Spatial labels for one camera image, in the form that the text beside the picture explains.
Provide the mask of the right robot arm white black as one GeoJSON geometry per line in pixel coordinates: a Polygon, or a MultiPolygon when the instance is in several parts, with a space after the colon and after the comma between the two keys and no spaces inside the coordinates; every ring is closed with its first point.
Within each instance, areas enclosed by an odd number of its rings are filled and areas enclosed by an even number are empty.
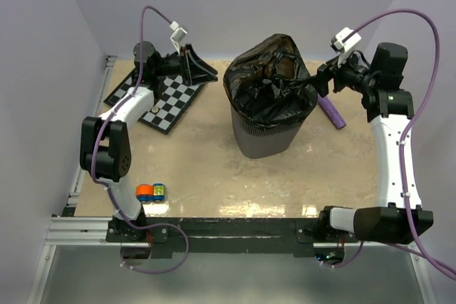
{"type": "Polygon", "coordinates": [[[320,95],[328,94],[330,81],[334,92],[349,88],[362,95],[378,160],[376,206],[325,206],[317,225],[324,241],[335,241],[345,232],[361,241],[409,244],[434,223],[433,213],[423,209],[415,185],[407,128],[415,117],[413,97],[400,87],[407,61],[406,47],[380,43],[370,63],[362,52],[353,51],[344,63],[333,58],[318,67],[315,84],[320,95]]]}

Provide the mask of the grey plastic trash bin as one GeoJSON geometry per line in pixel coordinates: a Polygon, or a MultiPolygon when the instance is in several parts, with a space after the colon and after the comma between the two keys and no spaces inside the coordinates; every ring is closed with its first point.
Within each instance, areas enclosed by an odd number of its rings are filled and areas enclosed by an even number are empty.
{"type": "Polygon", "coordinates": [[[250,159],[260,159],[286,151],[304,122],[260,128],[249,124],[230,106],[232,129],[241,153],[250,159]]]}

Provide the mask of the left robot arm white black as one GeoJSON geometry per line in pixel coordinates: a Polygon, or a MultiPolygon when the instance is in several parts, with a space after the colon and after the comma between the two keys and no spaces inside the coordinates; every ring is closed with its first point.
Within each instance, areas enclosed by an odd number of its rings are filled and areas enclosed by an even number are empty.
{"type": "Polygon", "coordinates": [[[128,172],[132,164],[129,129],[160,99],[163,81],[180,76],[186,86],[216,82],[217,71],[190,44],[161,56],[148,41],[133,49],[133,85],[109,111],[86,117],[81,125],[80,166],[104,187],[113,205],[108,230],[130,241],[147,235],[143,205],[136,198],[128,172]]]}

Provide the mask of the black plastic trash bag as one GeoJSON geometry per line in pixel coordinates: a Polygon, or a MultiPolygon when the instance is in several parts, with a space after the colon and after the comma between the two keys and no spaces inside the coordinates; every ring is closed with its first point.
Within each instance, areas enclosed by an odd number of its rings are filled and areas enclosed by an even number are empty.
{"type": "Polygon", "coordinates": [[[292,37],[275,33],[237,56],[223,86],[235,112],[260,128],[303,123],[318,93],[292,37]]]}

